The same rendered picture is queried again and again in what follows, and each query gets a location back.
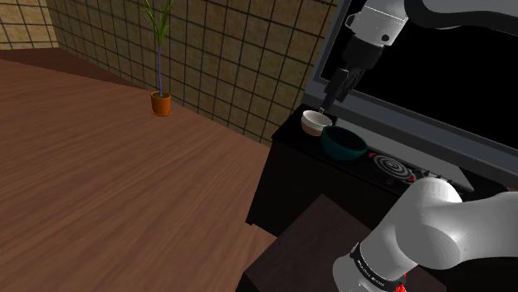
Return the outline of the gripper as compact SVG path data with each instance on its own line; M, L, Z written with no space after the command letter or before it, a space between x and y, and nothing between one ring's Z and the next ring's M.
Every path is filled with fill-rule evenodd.
M342 53L345 69L337 68L325 87L321 112L324 113L329 109L338 91L339 102L343 102L349 92L360 82L364 70L373 69L383 52L383 46L376 46L352 36Z

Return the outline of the white bowl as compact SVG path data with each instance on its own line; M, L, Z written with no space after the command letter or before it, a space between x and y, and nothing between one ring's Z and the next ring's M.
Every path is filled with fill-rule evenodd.
M315 137L321 136L324 127L332 124L333 122L329 117L314 110L305 110L301 116L302 129Z

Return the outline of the dark green bowl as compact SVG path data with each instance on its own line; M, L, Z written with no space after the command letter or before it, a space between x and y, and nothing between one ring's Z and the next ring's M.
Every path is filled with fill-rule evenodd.
M330 157L339 161L355 160L367 150L367 144L357 134L334 125L323 128L320 144Z

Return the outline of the grey framed black television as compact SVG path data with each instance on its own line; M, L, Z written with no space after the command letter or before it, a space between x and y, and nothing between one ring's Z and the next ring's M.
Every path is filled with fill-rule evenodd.
M321 108L325 87L368 0L338 0L302 101ZM518 19L510 33L437 29L408 19L343 102L328 111L451 164L518 188Z

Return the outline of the black spiral hotplate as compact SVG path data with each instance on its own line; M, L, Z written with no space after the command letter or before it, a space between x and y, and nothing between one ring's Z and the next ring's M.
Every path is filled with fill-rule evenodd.
M406 166L395 158L380 153L369 152L368 157L372 160L374 169L386 177L386 183L388 185L394 185L396 183L411 185L422 178L437 178L447 183L451 182L451 180L441 175L436 175L421 168Z

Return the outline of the black cabinet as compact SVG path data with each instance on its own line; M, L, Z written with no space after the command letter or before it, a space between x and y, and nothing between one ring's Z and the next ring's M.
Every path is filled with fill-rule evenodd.
M361 136L367 152L338 161L319 138L301 127L303 109L295 111L273 134L273 142L247 215L247 223L279 236L319 195L324 194L370 229L375 228L409 181L391 178L373 158L383 154L410 169L412 181L438 175L450 182L463 201L488 198L506 187L355 124L342 126Z

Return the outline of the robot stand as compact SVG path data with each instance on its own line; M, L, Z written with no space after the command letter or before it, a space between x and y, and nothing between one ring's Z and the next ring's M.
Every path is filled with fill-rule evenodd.
M235 292L339 292L332 265L350 252L387 214L395 200L320 194L252 200L247 223L276 236L243 272Z

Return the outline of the plant in orange pot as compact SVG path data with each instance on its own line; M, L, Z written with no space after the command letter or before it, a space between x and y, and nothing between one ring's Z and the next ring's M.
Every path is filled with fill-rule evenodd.
M157 46L156 52L156 76L158 89L150 93L151 112L156 116L168 116L171 113L171 94L164 91L162 82L162 48L166 33L171 29L170 12L173 7L174 0L168 0L164 8L159 6L156 12L150 0L144 0L143 7L136 7L131 4L131 7L137 13L143 13L144 21L151 28L154 34L154 40Z

